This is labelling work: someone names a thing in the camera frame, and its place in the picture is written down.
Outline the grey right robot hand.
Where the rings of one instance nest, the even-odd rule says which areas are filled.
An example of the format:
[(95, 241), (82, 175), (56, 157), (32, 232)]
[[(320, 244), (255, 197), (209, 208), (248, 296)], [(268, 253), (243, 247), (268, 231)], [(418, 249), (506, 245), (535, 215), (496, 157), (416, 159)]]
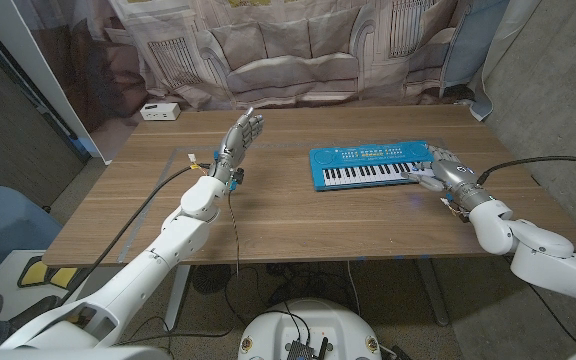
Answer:
[(433, 161), (428, 165), (433, 176), (402, 172), (404, 179), (419, 183), (431, 191), (447, 191), (454, 203), (468, 212), (493, 200), (490, 193), (478, 184), (474, 172), (454, 153), (432, 145), (428, 146), (428, 151), (433, 156)]

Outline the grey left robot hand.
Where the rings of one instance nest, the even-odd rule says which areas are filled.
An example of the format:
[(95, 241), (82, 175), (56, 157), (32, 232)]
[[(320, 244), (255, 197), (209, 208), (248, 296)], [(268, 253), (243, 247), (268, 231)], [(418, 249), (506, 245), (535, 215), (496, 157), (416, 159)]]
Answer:
[(263, 126), (263, 116), (254, 115), (254, 108), (250, 107), (222, 139), (217, 159), (210, 166), (208, 175), (223, 183), (228, 182), (232, 172), (243, 162), (246, 150), (262, 133)]

